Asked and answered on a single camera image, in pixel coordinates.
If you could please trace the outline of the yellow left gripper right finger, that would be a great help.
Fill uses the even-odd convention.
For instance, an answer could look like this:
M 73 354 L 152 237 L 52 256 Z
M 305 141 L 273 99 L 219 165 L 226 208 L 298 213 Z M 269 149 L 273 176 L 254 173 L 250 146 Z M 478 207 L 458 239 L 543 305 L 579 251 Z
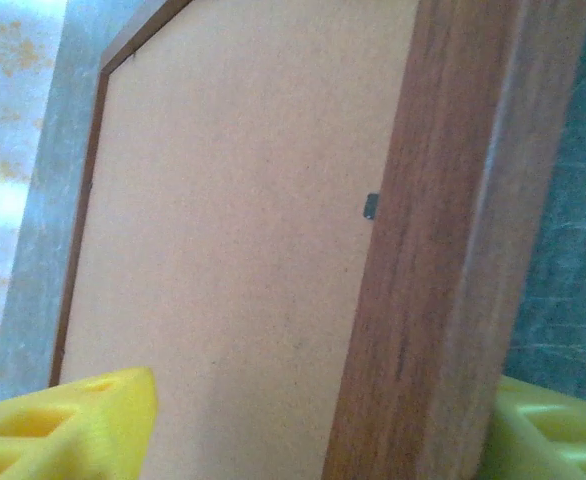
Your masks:
M 504 376 L 476 477 L 586 480 L 586 401 Z

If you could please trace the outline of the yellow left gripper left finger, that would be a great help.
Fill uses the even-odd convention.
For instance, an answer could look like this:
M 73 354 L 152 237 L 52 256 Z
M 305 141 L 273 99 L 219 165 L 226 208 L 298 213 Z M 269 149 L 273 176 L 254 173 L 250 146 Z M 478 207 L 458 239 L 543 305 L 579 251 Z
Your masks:
M 0 479 L 136 479 L 157 409 L 148 367 L 0 401 Z

